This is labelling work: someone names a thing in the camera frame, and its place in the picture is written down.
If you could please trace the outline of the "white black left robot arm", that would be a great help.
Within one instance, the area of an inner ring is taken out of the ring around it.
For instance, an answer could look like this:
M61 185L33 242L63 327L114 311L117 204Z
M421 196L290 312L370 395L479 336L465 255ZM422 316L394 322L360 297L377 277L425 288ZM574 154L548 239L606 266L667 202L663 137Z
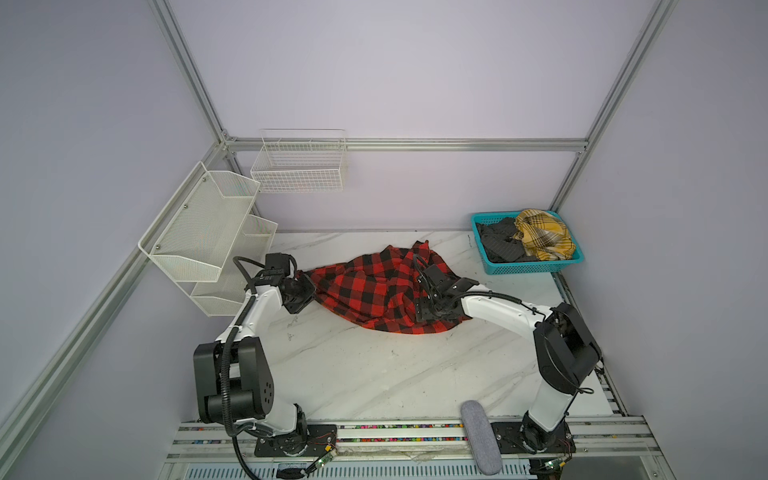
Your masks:
M245 280L244 301L216 340L193 354L200 420L217 423L233 442L242 434L286 456L297 456L309 443L302 408L277 397L276 385L260 334L286 311L301 312L315 287L300 277L293 256L270 253L262 262L235 256Z

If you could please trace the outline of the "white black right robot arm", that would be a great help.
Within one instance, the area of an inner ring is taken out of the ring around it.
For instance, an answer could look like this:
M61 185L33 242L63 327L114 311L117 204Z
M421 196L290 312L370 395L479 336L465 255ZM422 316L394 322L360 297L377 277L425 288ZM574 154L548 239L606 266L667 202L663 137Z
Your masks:
M415 258L417 317L430 324L469 317L511 331L533 345L541 378L533 403L523 415L513 443L529 453L553 447L565 431L565 418L602 361L602 350L578 310L569 303L545 306L488 289L469 278L453 279L439 267Z

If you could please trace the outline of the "red black plaid shirt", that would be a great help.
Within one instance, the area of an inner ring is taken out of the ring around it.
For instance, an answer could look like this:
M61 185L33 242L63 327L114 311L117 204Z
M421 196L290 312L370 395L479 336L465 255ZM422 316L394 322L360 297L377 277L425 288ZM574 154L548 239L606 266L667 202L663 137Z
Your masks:
M418 282L415 260L436 266L449 279L457 275L428 242L410 248L392 245L373 254L342 263L298 271L315 286L315 300L341 318L365 329L393 334L425 335L447 332L469 319L451 313L445 318L423 320L418 300L427 296Z

